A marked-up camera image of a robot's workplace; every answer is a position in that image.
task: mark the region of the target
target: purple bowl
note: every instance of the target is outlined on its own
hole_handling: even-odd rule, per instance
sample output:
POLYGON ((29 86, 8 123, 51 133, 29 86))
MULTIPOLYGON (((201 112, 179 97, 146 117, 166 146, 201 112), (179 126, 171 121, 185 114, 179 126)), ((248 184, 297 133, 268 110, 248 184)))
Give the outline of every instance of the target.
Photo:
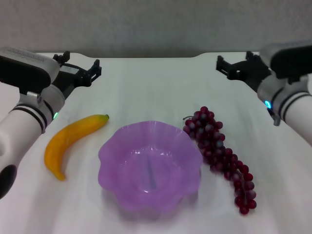
POLYGON ((199 188, 202 155, 179 128, 157 121, 124 126, 101 147, 98 182, 120 206, 167 212, 199 188))

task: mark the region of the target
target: gray wall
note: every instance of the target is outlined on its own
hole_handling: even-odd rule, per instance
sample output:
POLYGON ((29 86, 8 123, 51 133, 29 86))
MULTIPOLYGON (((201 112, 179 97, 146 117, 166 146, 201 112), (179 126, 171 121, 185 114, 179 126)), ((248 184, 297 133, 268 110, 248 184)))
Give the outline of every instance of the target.
POLYGON ((188 57, 312 38, 312 0, 2 0, 0 46, 188 57))

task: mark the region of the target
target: white table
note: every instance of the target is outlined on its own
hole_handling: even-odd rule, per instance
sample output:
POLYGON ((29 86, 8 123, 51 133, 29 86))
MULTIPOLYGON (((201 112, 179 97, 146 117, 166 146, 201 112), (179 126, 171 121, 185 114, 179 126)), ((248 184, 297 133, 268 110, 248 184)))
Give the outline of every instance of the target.
MULTIPOLYGON (((312 148, 286 124, 273 120, 256 93, 215 70, 217 55, 229 62, 244 53, 195 58, 101 58, 102 76, 77 88, 58 117, 24 157, 11 191, 0 200, 1 234, 305 234, 312 232, 312 148), (98 150, 120 127, 158 120, 182 128, 182 118, 202 105, 224 123, 225 145, 254 175, 258 207, 247 217, 234 206, 233 188, 202 167, 198 196, 171 214, 129 214, 98 184, 98 150), (109 114, 103 129, 68 152, 67 180, 45 168, 43 154, 61 128, 92 114, 109 114)), ((72 54, 70 63, 94 62, 72 54)), ((14 107, 18 90, 0 84, 0 118, 14 107)))

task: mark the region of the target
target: banana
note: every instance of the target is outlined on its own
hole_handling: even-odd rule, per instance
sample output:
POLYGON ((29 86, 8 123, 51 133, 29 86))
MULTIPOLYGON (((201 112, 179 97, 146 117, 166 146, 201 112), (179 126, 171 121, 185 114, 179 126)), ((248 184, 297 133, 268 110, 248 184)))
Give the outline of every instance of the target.
POLYGON ((93 115, 74 122, 52 137, 44 153, 44 164, 57 179, 65 180, 61 170, 65 151, 77 140, 103 127, 108 115, 93 115))

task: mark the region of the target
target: grape stem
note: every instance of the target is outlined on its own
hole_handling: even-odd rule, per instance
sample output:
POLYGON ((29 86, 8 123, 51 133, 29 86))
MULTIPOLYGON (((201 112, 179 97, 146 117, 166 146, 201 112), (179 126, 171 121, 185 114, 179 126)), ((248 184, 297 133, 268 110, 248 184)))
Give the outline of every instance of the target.
POLYGON ((246 198, 246 190, 245 190, 245 180, 244 180, 244 175, 240 172, 240 171, 236 171, 236 173, 240 176, 241 178, 241 181, 242 181, 242 188, 243 188, 243 191, 244 191, 244 205, 247 204, 247 198, 246 198))
POLYGON ((186 118, 192 118, 193 116, 186 116, 185 118, 183 118, 183 120, 185 120, 186 118))

